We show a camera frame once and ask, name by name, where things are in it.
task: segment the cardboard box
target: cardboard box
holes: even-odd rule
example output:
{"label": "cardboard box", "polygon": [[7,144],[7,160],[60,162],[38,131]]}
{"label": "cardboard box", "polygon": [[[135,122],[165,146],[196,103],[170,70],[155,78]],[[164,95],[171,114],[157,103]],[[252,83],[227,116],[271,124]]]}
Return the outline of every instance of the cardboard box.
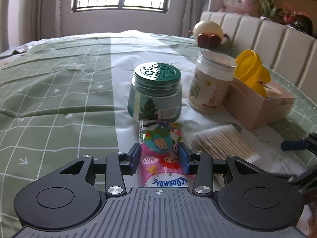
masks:
{"label": "cardboard box", "polygon": [[274,82],[267,85],[276,91],[267,98],[237,78],[233,79],[228,89],[223,105],[247,130],[284,119],[293,105],[295,97],[285,88]]}

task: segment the cream upholstered headboard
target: cream upholstered headboard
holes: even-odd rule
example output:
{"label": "cream upholstered headboard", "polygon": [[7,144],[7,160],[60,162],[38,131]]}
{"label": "cream upholstered headboard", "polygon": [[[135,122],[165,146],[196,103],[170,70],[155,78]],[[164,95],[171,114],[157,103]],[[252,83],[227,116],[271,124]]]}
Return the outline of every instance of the cream upholstered headboard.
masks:
{"label": "cream upholstered headboard", "polygon": [[297,86],[317,103],[317,40],[287,26],[226,12],[203,12],[218,23],[236,51],[252,49],[262,63]]}

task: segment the ridged gray surface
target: ridged gray surface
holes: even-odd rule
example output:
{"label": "ridged gray surface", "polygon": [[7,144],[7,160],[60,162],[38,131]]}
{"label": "ridged gray surface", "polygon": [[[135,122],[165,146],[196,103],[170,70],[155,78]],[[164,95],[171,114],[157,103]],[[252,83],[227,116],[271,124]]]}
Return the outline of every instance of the ridged gray surface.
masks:
{"label": "ridged gray surface", "polygon": [[275,232],[243,229],[226,220],[209,198],[186,188],[132,188],[109,199],[91,221],[72,230],[45,232],[23,228],[16,238],[304,238],[296,228]]}

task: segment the teal circle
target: teal circle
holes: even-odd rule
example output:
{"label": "teal circle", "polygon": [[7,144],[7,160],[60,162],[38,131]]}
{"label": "teal circle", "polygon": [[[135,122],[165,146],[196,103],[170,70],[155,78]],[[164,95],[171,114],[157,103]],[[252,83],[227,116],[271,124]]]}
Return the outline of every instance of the teal circle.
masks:
{"label": "teal circle", "polygon": [[143,63],[134,70],[139,78],[150,81],[173,82],[180,79],[180,71],[172,65],[159,62]]}

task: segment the pink plush toy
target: pink plush toy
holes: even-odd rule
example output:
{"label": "pink plush toy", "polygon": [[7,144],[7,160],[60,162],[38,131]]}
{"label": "pink plush toy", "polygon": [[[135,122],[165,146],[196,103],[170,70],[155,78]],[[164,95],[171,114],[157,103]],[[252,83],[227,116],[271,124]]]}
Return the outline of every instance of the pink plush toy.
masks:
{"label": "pink plush toy", "polygon": [[231,12],[244,15],[250,15],[256,4],[254,0],[223,0],[224,8],[220,12]]}

